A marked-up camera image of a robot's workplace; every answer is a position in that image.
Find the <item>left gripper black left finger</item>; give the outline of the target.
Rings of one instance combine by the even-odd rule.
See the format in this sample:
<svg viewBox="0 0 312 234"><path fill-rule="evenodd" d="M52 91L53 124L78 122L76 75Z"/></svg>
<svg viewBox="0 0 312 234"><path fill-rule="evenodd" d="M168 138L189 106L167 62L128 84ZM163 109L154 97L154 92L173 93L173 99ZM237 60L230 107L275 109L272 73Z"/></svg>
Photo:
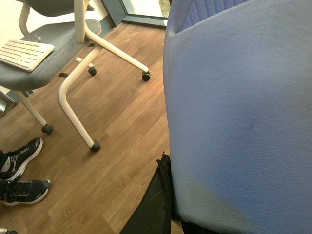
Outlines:
<svg viewBox="0 0 312 234"><path fill-rule="evenodd" d="M122 234L170 234L172 220L172 174L169 155L157 160L156 171L145 194L127 221Z"/></svg>

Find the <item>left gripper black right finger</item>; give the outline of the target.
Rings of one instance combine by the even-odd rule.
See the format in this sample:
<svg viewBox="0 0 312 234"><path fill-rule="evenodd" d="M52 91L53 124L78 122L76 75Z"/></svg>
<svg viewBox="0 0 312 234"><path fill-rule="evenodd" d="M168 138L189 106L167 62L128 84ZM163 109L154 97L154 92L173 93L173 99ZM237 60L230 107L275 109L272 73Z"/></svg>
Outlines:
<svg viewBox="0 0 312 234"><path fill-rule="evenodd" d="M219 234L218 232L201 227L191 222L181 221L181 226L184 234Z"/></svg>

